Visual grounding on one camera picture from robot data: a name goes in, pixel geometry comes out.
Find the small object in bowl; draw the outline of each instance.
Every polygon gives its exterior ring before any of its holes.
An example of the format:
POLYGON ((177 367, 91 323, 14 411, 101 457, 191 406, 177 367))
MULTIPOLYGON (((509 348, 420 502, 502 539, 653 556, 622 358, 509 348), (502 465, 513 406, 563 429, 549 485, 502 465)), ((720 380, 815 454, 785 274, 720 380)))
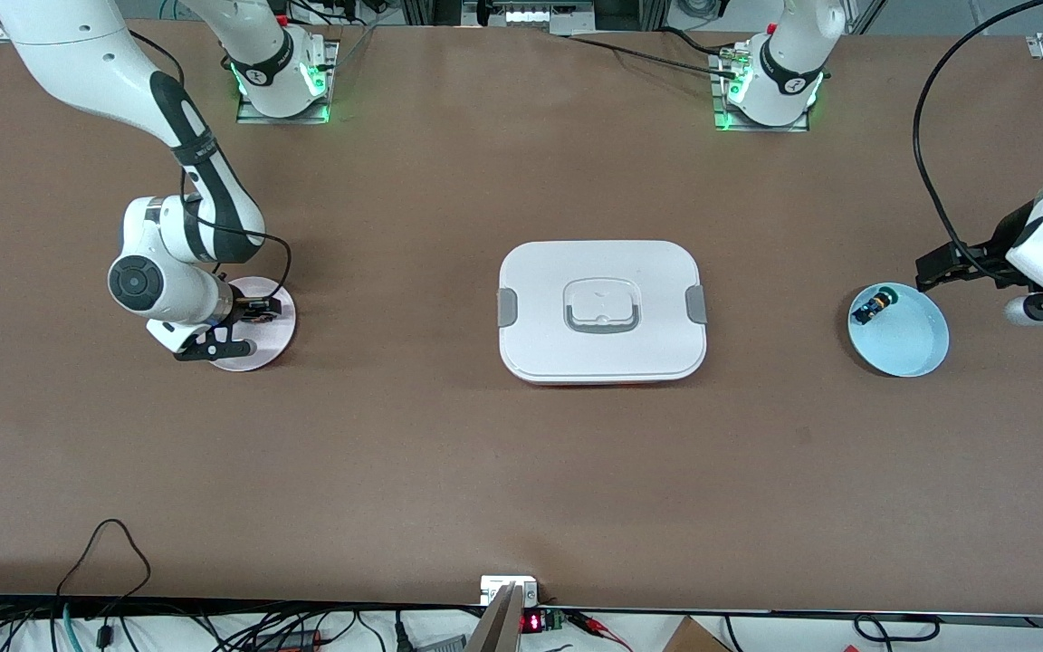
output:
POLYGON ((894 305, 898 298, 899 297, 896 296, 896 290, 893 290, 889 288, 889 286, 884 285, 872 298, 865 303, 864 306, 857 308, 855 312, 852 313, 852 317, 864 325, 864 323, 872 321, 872 318, 875 315, 880 314, 880 312, 888 308, 888 306, 894 305))

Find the gray clip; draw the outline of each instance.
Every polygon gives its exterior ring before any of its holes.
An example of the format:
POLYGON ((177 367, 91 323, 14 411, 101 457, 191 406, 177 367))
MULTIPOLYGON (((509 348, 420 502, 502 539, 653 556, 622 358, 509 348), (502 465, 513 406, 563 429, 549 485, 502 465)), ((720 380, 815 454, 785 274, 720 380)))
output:
POLYGON ((509 288, 498 288, 498 329, 512 327, 518 320, 518 294, 509 288))
POLYGON ((707 300, 703 297, 703 286, 692 285, 686 289, 686 315, 696 323, 707 323, 707 300))

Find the brown tabletop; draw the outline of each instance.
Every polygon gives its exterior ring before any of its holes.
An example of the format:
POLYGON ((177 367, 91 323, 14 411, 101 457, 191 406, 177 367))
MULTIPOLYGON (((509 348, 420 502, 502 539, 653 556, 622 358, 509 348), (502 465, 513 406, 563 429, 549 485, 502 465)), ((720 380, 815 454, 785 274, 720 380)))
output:
MULTIPOLYGON (((758 135, 713 128, 701 75, 451 28, 378 29, 330 124, 237 125, 211 33, 138 26, 293 243, 297 338, 227 375, 116 306, 121 212, 177 168, 0 48, 0 594, 52 590, 119 516, 154 565, 145 594, 463 602, 481 574, 530 573, 564 604, 1043 612, 1043 329, 1001 317, 1017 292, 932 292, 952 342, 923 379, 875 375, 843 334, 858 288, 911 282, 944 240, 909 119, 948 38, 845 38, 812 131, 758 135), (510 376, 498 266, 580 238, 695 256, 695 375, 510 376)), ((969 45, 923 145, 961 231, 988 237, 1043 186, 1043 62, 969 45)), ((266 246, 231 271, 282 263, 266 246)), ((137 577, 111 532, 70 588, 137 577)))

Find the black cable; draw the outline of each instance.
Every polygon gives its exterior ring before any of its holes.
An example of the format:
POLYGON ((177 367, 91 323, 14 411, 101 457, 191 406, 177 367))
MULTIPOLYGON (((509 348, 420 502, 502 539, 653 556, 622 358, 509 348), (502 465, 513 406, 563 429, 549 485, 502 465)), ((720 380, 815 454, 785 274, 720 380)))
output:
POLYGON ((179 82, 179 86, 183 86, 183 66, 179 65, 179 58, 175 58, 174 55, 171 54, 171 52, 168 52, 167 50, 163 49, 162 46, 159 45, 159 43, 155 43, 154 41, 150 40, 150 38, 146 38, 144 37, 144 34, 134 29, 127 31, 131 32, 131 37, 137 38, 137 40, 146 43, 146 45, 148 45, 150 49, 156 50, 156 52, 169 58, 171 64, 173 64, 173 66, 175 67, 176 81, 179 82))
POLYGON ((717 77, 722 77, 726 79, 735 78, 735 73, 730 71, 720 71, 712 70, 709 67, 696 66, 693 64, 684 64, 683 62, 674 62, 671 58, 656 57, 654 54, 647 54, 646 52, 638 52, 637 50, 630 50, 628 48, 622 48, 620 45, 610 45, 609 43, 603 43, 601 41, 590 41, 588 38, 576 38, 566 37, 566 40, 573 41, 575 43, 585 43, 585 45, 596 45, 598 48, 605 48, 608 50, 613 50, 614 52, 621 52, 624 54, 630 54, 632 57, 646 58, 648 62, 655 62, 657 64, 662 64, 663 66, 674 66, 677 69, 690 70, 696 72, 701 72, 703 74, 713 74, 717 77))
POLYGON ((231 652, 233 649, 237 649, 233 647, 231 641, 221 638, 220 632, 218 628, 216 628, 216 624, 208 618, 208 614, 207 612, 203 612, 202 607, 199 607, 199 618, 202 619, 202 622, 208 623, 207 627, 203 628, 207 628, 208 634, 211 634, 212 638, 216 639, 216 649, 218 649, 219 652, 231 652))
POLYGON ((20 621, 18 621, 18 627, 11 626, 11 628, 9 628, 9 630, 7 631, 7 639, 5 639, 5 642, 3 644, 3 649, 0 649, 0 652, 9 652, 10 651, 10 644, 14 641, 14 636, 16 636, 16 634, 18 634, 18 631, 22 630, 22 628, 26 624, 26 621, 31 620, 32 618, 34 618, 34 612, 37 612, 37 611, 38 611, 38 607, 34 607, 26 615, 24 615, 24 618, 22 618, 20 621))
POLYGON ((735 638, 735 627, 731 626, 731 618, 728 614, 724 614, 724 622, 727 623, 727 635, 731 639, 731 645, 735 648, 735 652, 743 652, 743 648, 737 644, 737 638, 735 638))
POLYGON ((115 599, 112 604, 108 604, 107 607, 104 607, 104 611, 111 610, 115 604, 119 604, 124 599, 131 597, 132 594, 136 594, 137 590, 140 590, 142 587, 147 585, 150 579, 152 579, 152 564, 150 564, 150 561, 147 560, 147 556, 140 549, 140 546, 136 545, 136 539, 131 536, 131 530, 127 529, 127 524, 124 524, 123 521, 118 518, 104 518, 100 521, 99 524, 95 526, 95 532, 92 532, 91 538, 87 540, 87 547, 83 548, 83 552, 79 555, 79 559, 75 561, 74 566, 71 566, 70 571, 67 571, 66 575, 63 575, 63 579, 58 581, 58 586, 55 586, 54 588, 54 600, 51 604, 49 618, 47 618, 47 620, 49 620, 51 630, 51 652, 58 652, 58 644, 55 643, 54 639, 54 612, 58 610, 58 599, 63 597, 63 586, 65 586, 72 575, 79 570, 79 566, 82 566, 82 562, 87 559, 87 555, 91 553, 92 548, 95 547, 95 538, 99 536, 99 533, 102 532, 104 527, 111 524, 120 526, 120 529, 123 530, 123 535, 127 537, 127 545, 131 547, 136 556, 140 557, 140 561, 144 565, 144 579, 142 579, 140 583, 137 583, 137 585, 134 586, 131 590, 128 590, 127 594, 123 594, 120 598, 115 599))
MULTIPOLYGON (((183 207, 187 206, 185 201, 185 183, 187 178, 188 178, 187 170, 179 168, 179 203, 183 207)), ((220 223, 208 222, 207 219, 203 219, 198 215, 195 216, 195 221, 202 223, 202 225, 216 228, 216 231, 223 231, 224 234, 236 234, 238 236, 249 236, 251 238, 262 238, 264 240, 271 240, 273 241, 273 243, 281 244, 282 247, 285 247, 285 272, 281 273, 281 280, 276 282, 276 286, 272 288, 272 292, 266 293, 264 295, 264 298, 270 299, 276 296, 276 292, 281 292, 281 288, 283 288, 283 286, 285 286, 285 282, 289 280, 289 271, 292 269, 292 244, 289 244, 289 241, 278 236, 273 236, 270 234, 261 234, 260 231, 247 231, 245 228, 237 228, 235 226, 223 226, 220 223)), ((219 271, 219 265, 220 264, 216 264, 216 268, 212 269, 212 273, 216 273, 217 271, 219 271)))
POLYGON ((924 635, 888 635, 888 630, 882 626, 882 623, 880 623, 880 621, 872 614, 856 614, 855 620, 852 620, 852 627, 855 628, 855 633, 860 635, 862 638, 871 641, 872 643, 882 643, 884 644, 884 648, 887 648, 888 652, 895 652, 895 650, 891 648, 891 644, 893 643, 926 643, 927 641, 931 641, 932 638, 936 638, 936 636, 939 636, 940 620, 930 620, 928 623, 931 626, 931 631, 924 635), (880 630, 880 634, 869 634, 864 631, 864 628, 860 627, 860 623, 874 624, 877 630, 880 630))
POLYGON ((140 652, 140 647, 136 645, 136 639, 131 636, 131 630, 127 628, 127 617, 120 612, 120 627, 123 628, 123 635, 127 637, 127 645, 131 645, 134 652, 140 652))
POLYGON ((928 196, 931 197, 931 203, 936 207, 937 215, 940 216, 940 223, 943 223, 944 231, 948 232, 948 239, 951 240, 952 246, 956 247, 960 255, 964 257, 964 259, 967 259, 969 264, 976 268, 977 271, 984 273, 988 277, 992 277, 994 281, 1000 281, 1001 284, 1008 285, 1013 285, 1013 282, 1009 280, 1009 277, 1003 277, 997 272, 989 271, 988 268, 985 268, 985 266, 980 264, 980 261, 977 261, 976 258, 972 256, 972 251, 969 250, 968 244, 961 241, 960 236, 956 234, 956 227, 952 226, 952 222, 948 218, 947 211, 944 211, 944 203, 940 201, 940 195, 937 194, 936 186, 931 185, 931 177, 928 176, 928 170, 923 165, 923 153, 920 153, 920 116, 923 115, 923 102, 928 98, 928 92, 931 91, 931 83, 936 81, 937 75, 940 74, 940 70, 944 68, 944 64, 948 63, 948 58, 952 58, 952 54, 955 54, 956 50, 960 50, 965 43, 972 41, 972 38, 976 37, 976 34, 985 31, 985 29, 989 29, 990 26, 1005 20, 1008 17, 1017 16, 1017 14, 1030 9, 1032 7, 1039 7, 1041 4, 1043 4, 1043 0, 1029 0, 1027 3, 1015 5, 1015 7, 1011 9, 1005 9, 997 14, 997 16, 989 18, 989 20, 974 26, 971 31, 965 33, 960 41, 957 41, 951 48, 948 49, 947 52, 944 53, 944 56, 940 58, 940 62, 937 63, 935 69, 931 69, 931 74, 928 74, 927 81, 923 82, 923 90, 920 91, 920 99, 916 101, 916 114, 912 116, 912 152, 916 154, 916 169, 919 170, 920 178, 923 180, 923 188, 928 191, 928 196))
POLYGON ((388 652, 388 650, 385 649, 385 639, 382 638, 381 632, 378 632, 373 628, 369 627, 368 623, 365 623, 365 620, 360 618, 360 611, 354 611, 354 614, 357 614, 357 622, 360 623, 361 627, 373 632, 373 635, 377 636, 377 642, 381 644, 381 652, 388 652))
MULTIPOLYGON (((278 624, 285 622, 285 619, 290 618, 289 614, 285 613, 285 610, 281 611, 268 611, 262 615, 261 620, 258 621, 253 626, 248 626, 247 628, 241 628, 240 631, 235 632, 235 634, 228 635, 226 639, 231 642, 231 647, 234 649, 249 649, 249 643, 253 643, 257 636, 260 635, 264 628, 271 627, 273 624, 278 624)), ((212 652, 218 652, 219 647, 212 649, 212 652)))
POLYGON ((304 627, 304 623, 306 623, 308 619, 312 619, 314 615, 315 614, 311 614, 311 612, 302 615, 295 614, 295 620, 291 623, 286 624, 286 626, 271 632, 271 634, 267 634, 263 641, 257 638, 252 642, 252 648, 266 649, 269 647, 269 644, 272 644, 273 641, 276 642, 274 645, 276 645, 277 648, 283 648, 285 646, 283 645, 285 644, 285 641, 289 639, 289 636, 294 634, 294 632, 297 631, 297 628, 304 627))
POLYGON ((730 43, 724 43, 724 45, 715 45, 713 46, 713 48, 707 48, 706 45, 701 45, 701 43, 699 43, 698 41, 693 40, 689 33, 684 32, 682 29, 676 29, 674 28, 674 26, 665 24, 662 25, 661 28, 658 28, 658 31, 674 33, 675 37, 681 38, 682 41, 686 43, 686 45, 690 46, 690 48, 699 50, 703 54, 715 54, 718 56, 719 53, 722 52, 724 48, 731 48, 733 45, 735 45, 735 42, 732 41, 730 43))
MULTIPOLYGON (((320 615, 319 615, 319 620, 318 620, 318 621, 316 621, 316 624, 315 624, 315 626, 313 626, 313 627, 312 627, 312 630, 313 630, 313 631, 315 631, 315 632, 319 632, 319 626, 322 626, 322 624, 324 624, 324 619, 326 619, 326 618, 328 618, 328 615, 329 615, 329 614, 330 614, 331 612, 332 612, 332 611, 324 611, 324 612, 323 612, 322 614, 320 614, 320 615)), ((328 637, 326 637, 326 639, 328 639, 328 643, 332 643, 332 641, 333 641, 333 637, 332 637, 332 636, 330 635, 330 636, 328 636, 328 637)))
POLYGON ((140 604, 140 607, 144 607, 144 609, 148 611, 150 614, 155 614, 156 612, 155 610, 150 609, 150 607, 168 607, 168 609, 173 610, 178 614, 185 615, 185 618, 188 620, 191 620, 191 622, 195 623, 197 627, 201 628, 203 631, 207 632, 207 634, 211 635, 212 638, 215 638, 218 643, 226 644, 226 642, 223 638, 220 638, 219 631, 216 630, 216 626, 212 624, 211 619, 208 619, 208 615, 203 613, 202 607, 198 608, 199 615, 192 614, 187 609, 181 609, 181 607, 177 607, 175 606, 175 604, 169 604, 167 602, 149 602, 149 603, 144 602, 140 604))
POLYGON ((357 624, 357 615, 359 615, 359 614, 357 614, 356 611, 353 611, 353 620, 348 621, 348 624, 346 626, 344 626, 344 628, 342 630, 340 630, 340 634, 333 636, 333 638, 330 639, 330 643, 332 643, 332 642, 334 642, 336 639, 339 639, 342 635, 345 634, 345 632, 347 632, 348 630, 350 630, 350 628, 353 628, 353 626, 355 626, 355 624, 357 624))

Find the container lid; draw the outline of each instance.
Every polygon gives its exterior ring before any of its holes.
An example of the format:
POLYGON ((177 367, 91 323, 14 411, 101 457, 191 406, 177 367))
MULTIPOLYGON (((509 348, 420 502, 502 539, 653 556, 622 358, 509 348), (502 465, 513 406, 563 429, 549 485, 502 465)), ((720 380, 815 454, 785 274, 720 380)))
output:
POLYGON ((670 381, 707 351, 699 267, 662 240, 522 244, 498 279, 498 341, 538 384, 670 381))

